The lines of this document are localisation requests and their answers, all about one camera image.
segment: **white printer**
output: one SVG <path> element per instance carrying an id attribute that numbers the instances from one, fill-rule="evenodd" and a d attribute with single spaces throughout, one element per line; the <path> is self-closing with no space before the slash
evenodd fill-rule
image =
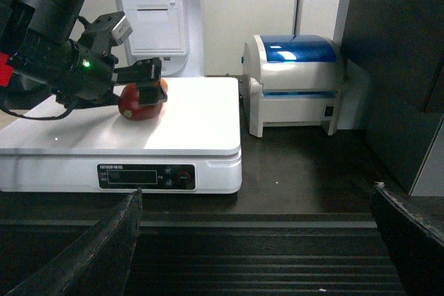
<path id="1" fill-rule="evenodd" d="M 317 35 L 254 35 L 245 43 L 241 95 L 250 133 L 264 126 L 321 125 L 336 132 L 345 65 Z"/>

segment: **blue printer lid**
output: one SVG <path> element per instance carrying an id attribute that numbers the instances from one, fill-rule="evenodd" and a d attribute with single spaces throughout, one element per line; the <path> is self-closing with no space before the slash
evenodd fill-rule
<path id="1" fill-rule="evenodd" d="M 268 62 L 336 62 L 330 44 L 317 35 L 261 35 Z"/>

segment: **white machine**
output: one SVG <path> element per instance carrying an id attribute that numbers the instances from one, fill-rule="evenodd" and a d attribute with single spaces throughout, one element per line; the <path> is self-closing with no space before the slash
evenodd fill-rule
<path id="1" fill-rule="evenodd" d="M 241 94 L 250 133 L 264 126 L 321 125 L 336 132 L 345 66 L 317 35 L 255 35 L 244 49 Z"/>
<path id="2" fill-rule="evenodd" d="M 234 193 L 242 182 L 234 78 L 170 78 L 158 117 L 117 106 L 58 121 L 17 119 L 0 131 L 0 191 Z M 27 116 L 57 114 L 54 98 Z"/>

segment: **black cable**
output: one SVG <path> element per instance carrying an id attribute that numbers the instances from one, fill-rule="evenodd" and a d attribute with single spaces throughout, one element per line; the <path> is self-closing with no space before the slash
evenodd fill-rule
<path id="1" fill-rule="evenodd" d="M 76 106 L 79 102 L 78 98 L 75 98 L 71 104 L 69 105 L 69 107 L 67 107 L 66 111 L 63 112 L 62 114 L 58 115 L 58 116 L 50 116 L 50 117 L 28 117 L 25 116 L 24 114 L 18 114 L 15 113 L 11 110 L 9 110 L 6 106 L 5 106 L 5 99 L 6 99 L 6 91 L 4 89 L 0 89 L 0 110 L 5 112 L 6 114 L 9 114 L 11 116 L 17 117 L 17 118 L 22 118 L 22 119 L 30 119 L 32 121 L 58 121 L 60 119 L 64 119 L 66 118 L 74 109 L 76 109 Z"/>

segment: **power switch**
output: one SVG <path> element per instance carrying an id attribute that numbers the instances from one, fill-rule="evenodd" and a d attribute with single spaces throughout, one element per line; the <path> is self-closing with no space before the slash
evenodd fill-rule
<path id="1" fill-rule="evenodd" d="M 188 184 L 191 182 L 191 175 L 187 171 L 180 171 L 178 173 L 178 182 L 181 184 Z"/>

